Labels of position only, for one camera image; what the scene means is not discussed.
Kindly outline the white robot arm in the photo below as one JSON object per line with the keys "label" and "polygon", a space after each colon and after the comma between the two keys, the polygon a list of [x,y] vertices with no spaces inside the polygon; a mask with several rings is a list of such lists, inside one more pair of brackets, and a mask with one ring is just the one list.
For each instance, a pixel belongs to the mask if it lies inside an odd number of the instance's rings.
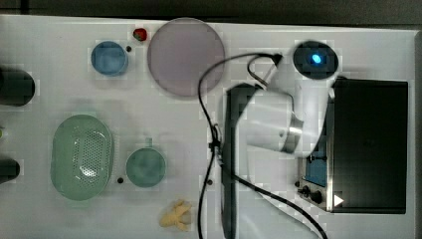
{"label": "white robot arm", "polygon": [[239,190],[248,189],[302,214],[325,239],[321,226],[299,205],[241,176],[247,148],[255,146],[306,158],[320,139],[332,85],[340,68],[338,53],[316,40],[302,41],[275,57],[276,72],[261,87],[237,85],[226,92],[221,172],[222,224],[227,239],[240,239]]}

